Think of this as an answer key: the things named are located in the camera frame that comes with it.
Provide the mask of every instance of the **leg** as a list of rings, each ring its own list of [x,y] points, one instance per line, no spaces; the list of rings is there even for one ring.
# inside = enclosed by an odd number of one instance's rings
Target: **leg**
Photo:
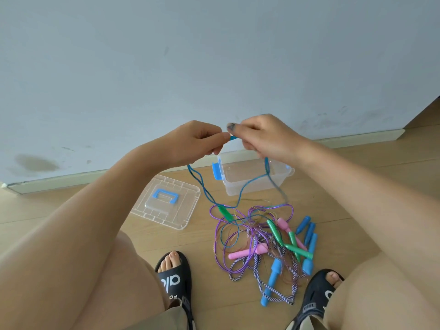
[[[153,268],[137,255],[128,236],[119,232],[73,329],[124,329],[164,312],[168,305]]]
[[[440,313],[380,254],[335,290],[324,324],[327,329],[437,329]]]

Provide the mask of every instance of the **baseboard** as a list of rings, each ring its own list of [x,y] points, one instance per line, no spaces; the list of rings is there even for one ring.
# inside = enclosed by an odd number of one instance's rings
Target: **baseboard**
[[[404,129],[374,132],[358,135],[348,135],[337,138],[328,138],[316,140],[329,148],[340,148],[355,145],[364,145],[367,143],[378,143],[383,141],[392,141],[398,139],[403,133]],[[235,152],[224,153],[224,161],[228,162],[239,162],[246,160],[253,160],[258,156],[255,152],[248,150],[239,150]],[[195,168],[206,167],[211,165],[213,162],[217,162],[217,157],[215,155],[205,156],[200,160],[197,160],[191,166]],[[186,169],[186,167],[177,167],[166,170],[176,171]],[[37,179],[30,182],[14,183],[14,184],[3,184],[2,188],[16,194],[27,194],[31,192],[47,191],[52,189],[59,189],[63,187],[72,187],[75,185],[88,184],[96,180],[98,177],[102,176],[107,170],[98,170],[92,172],[84,172],[80,174],[65,175],[59,177],[51,177],[44,179]]]

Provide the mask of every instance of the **hand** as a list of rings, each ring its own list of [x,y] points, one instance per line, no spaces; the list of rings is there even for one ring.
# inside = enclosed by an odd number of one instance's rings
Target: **hand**
[[[247,150],[294,165],[296,152],[310,140],[302,137],[271,114],[251,117],[240,124],[229,123],[228,131],[243,140]]]
[[[218,126],[190,121],[153,142],[164,159],[163,168],[168,169],[194,163],[212,153],[218,155],[230,137]]]

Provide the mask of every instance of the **plastic box lid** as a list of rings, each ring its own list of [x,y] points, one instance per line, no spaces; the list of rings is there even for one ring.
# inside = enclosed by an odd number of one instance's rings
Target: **plastic box lid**
[[[182,230],[188,225],[199,197],[197,186],[156,175],[142,191],[131,213]]]

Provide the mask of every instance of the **wooden floor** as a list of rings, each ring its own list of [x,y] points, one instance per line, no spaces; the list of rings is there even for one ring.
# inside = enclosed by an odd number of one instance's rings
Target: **wooden floor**
[[[379,174],[440,198],[440,100],[437,99],[412,121],[397,141],[346,147],[336,151]],[[227,203],[236,199],[226,196],[222,182],[212,178],[209,167],[199,171],[217,201]],[[195,183],[186,170],[164,175]],[[81,188],[23,196],[0,192],[0,253]],[[379,252],[377,245],[354,219],[303,173],[295,172],[283,183],[282,188],[295,208],[291,227],[297,226],[306,215],[317,223],[315,269],[330,267],[347,276],[357,265]],[[275,190],[246,196],[271,200],[273,203],[281,200]],[[243,201],[240,209],[247,210],[253,204]],[[295,306],[271,303],[267,308],[261,307],[261,294],[251,272],[233,283],[217,267],[212,251],[217,222],[208,215],[209,207],[210,203],[202,195],[188,226],[182,231],[134,215],[127,218],[122,229],[131,237],[138,253],[153,266],[164,253],[173,249],[186,254],[193,273],[192,303],[198,329],[284,329],[300,308],[306,282],[301,283]],[[265,281],[270,266],[271,261],[268,259],[260,268]],[[280,280],[277,288],[289,293],[289,286]]]

